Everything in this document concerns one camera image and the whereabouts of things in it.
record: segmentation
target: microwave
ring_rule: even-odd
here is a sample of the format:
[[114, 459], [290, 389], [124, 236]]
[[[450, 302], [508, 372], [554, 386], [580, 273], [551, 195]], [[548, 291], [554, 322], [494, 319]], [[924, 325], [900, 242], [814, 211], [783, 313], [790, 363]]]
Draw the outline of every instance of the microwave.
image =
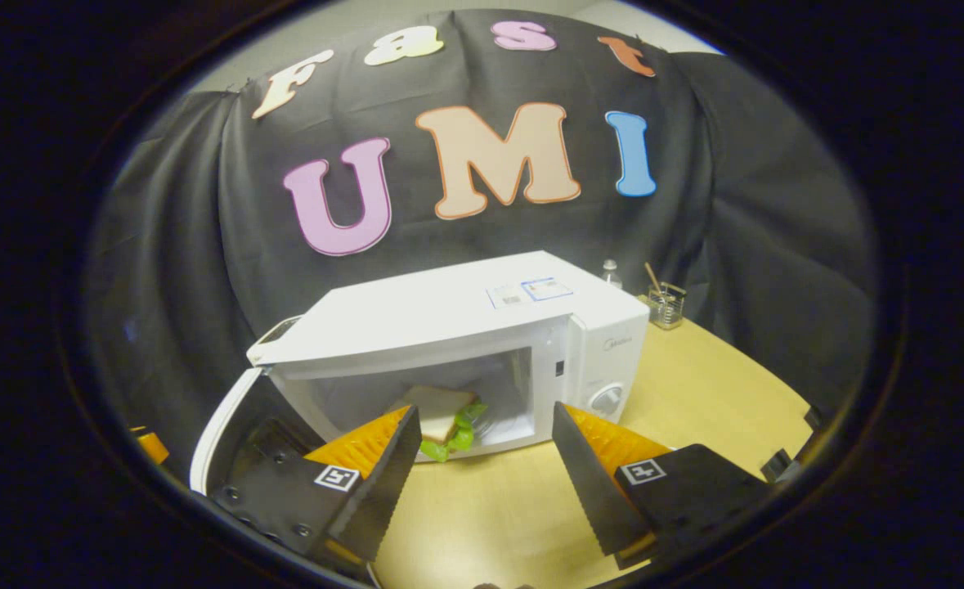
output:
[[[541, 443], [555, 402], [619, 420], [648, 317], [638, 299], [546, 251], [334, 288], [249, 348], [253, 368], [202, 440], [219, 437], [266, 376], [325, 441], [426, 384], [474, 392], [489, 407], [470, 450], [450, 459]], [[208, 464], [208, 443], [194, 462]]]

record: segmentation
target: glass cup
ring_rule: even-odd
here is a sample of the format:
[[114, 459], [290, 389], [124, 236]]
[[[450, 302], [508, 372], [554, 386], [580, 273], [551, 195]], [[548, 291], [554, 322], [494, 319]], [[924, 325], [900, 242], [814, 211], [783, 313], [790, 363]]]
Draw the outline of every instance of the glass cup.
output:
[[681, 323], [684, 290], [665, 282], [660, 289], [649, 287], [649, 321], [662, 329], [674, 329]]

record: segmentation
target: wooden table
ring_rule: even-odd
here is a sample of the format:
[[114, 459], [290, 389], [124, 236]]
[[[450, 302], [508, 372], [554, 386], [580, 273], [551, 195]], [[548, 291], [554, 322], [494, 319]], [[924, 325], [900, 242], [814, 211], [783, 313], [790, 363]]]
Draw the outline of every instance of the wooden table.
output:
[[[620, 424], [669, 447], [705, 444], [762, 478], [777, 450], [794, 456], [811, 435], [808, 409], [772, 373], [683, 321], [649, 325]], [[415, 465], [374, 563], [383, 589], [575, 589], [629, 570], [602, 555], [550, 441]]]

